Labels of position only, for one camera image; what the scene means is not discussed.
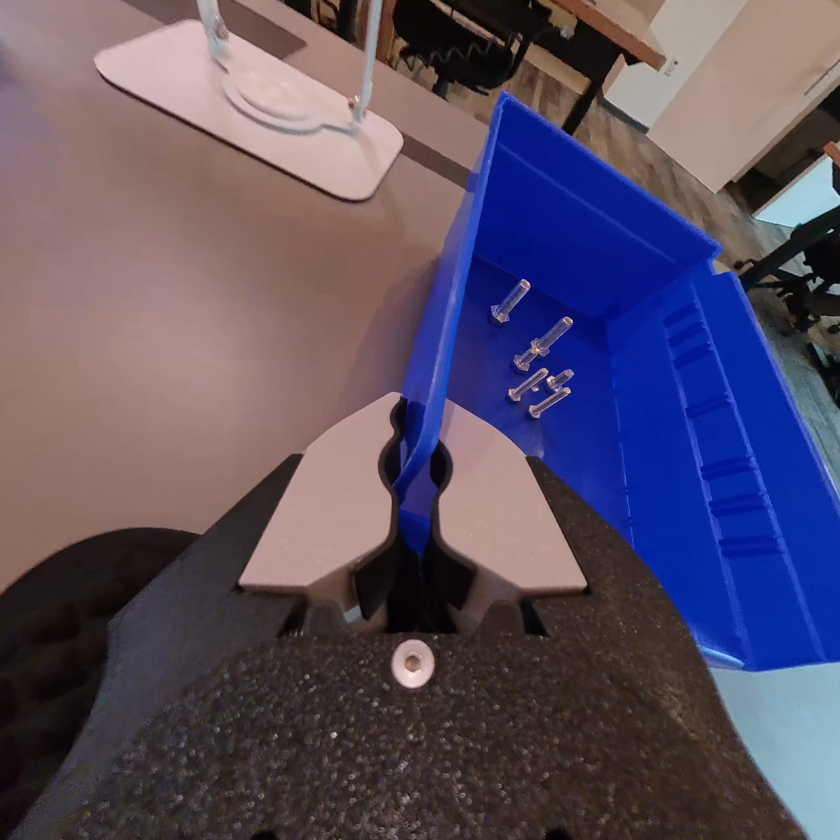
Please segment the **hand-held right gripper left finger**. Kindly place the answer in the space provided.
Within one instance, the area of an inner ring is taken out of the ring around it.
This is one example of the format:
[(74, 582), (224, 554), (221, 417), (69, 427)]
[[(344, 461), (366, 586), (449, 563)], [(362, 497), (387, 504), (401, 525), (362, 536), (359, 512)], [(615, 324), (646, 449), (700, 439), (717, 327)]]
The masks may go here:
[(405, 399), (390, 392), (345, 417), (300, 456), (238, 586), (334, 601), (351, 621), (385, 620), (404, 543), (400, 501)]

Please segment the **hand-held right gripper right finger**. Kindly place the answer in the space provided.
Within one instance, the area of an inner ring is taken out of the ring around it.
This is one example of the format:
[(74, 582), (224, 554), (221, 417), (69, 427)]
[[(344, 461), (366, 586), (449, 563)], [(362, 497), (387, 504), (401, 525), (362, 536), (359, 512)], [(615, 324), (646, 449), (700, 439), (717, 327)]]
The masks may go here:
[(429, 467), (437, 494), (428, 569), (453, 620), (483, 620), (497, 602), (585, 591), (557, 518), (509, 437), (447, 400)]

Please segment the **pile of bare steel bolts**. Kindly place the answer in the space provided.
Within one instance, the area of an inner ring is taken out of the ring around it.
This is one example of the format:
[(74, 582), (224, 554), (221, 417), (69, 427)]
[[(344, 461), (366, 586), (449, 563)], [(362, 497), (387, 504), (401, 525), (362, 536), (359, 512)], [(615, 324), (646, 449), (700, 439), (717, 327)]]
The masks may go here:
[[(511, 320), (511, 313), (516, 306), (526, 297), (531, 289), (528, 280), (520, 279), (516, 285), (509, 290), (507, 295), (497, 304), (490, 306), (488, 311), (489, 323), (501, 328)], [(563, 316), (543, 335), (532, 339), (528, 348), (521, 353), (516, 353), (510, 362), (513, 373), (523, 377), (519, 385), (513, 386), (507, 391), (507, 401), (516, 405), (522, 398), (531, 392), (536, 392), (539, 385), (543, 385), (546, 396), (537, 403), (531, 404), (527, 409), (528, 419), (535, 422), (545, 414), (552, 406), (557, 405), (571, 393), (569, 382), (574, 378), (572, 369), (565, 369), (556, 374), (551, 374), (546, 367), (540, 367), (531, 372), (531, 368), (538, 361), (549, 355), (552, 347), (574, 326), (572, 317)]]

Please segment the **blue plastic bin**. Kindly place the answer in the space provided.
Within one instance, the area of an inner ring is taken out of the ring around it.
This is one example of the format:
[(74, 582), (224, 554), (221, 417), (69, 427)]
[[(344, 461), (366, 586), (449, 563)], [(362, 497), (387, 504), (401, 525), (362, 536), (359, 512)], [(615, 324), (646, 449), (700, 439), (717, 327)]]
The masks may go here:
[[(541, 460), (648, 564), (700, 648), (751, 671), (837, 663), (838, 496), (720, 246), (503, 93), (429, 292), (402, 392), (405, 496), (445, 399)], [(520, 279), (501, 328), (488, 320)], [(574, 371), (540, 420), (510, 362)]]

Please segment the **wooden top desk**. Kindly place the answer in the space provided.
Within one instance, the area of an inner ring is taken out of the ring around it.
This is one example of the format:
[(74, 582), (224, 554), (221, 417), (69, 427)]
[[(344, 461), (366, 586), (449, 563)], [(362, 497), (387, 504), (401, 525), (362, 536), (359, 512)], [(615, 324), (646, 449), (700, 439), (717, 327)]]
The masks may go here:
[(534, 44), (546, 49), (588, 80), (562, 130), (573, 136), (592, 104), (602, 97), (604, 84), (620, 58), (628, 66), (644, 64), (662, 70), (667, 58), (644, 16), (624, 1), (557, 1), (551, 5), (575, 18), (574, 31), (552, 24)]

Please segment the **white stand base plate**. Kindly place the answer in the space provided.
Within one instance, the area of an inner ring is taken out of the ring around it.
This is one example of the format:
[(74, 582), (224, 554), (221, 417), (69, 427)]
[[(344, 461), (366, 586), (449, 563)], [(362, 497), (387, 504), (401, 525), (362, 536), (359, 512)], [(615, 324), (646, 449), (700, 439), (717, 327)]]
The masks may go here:
[(346, 99), (226, 26), (218, 3), (98, 52), (115, 88), (331, 196), (369, 200), (403, 148), (370, 110), (382, 1), (370, 2), (360, 93)]

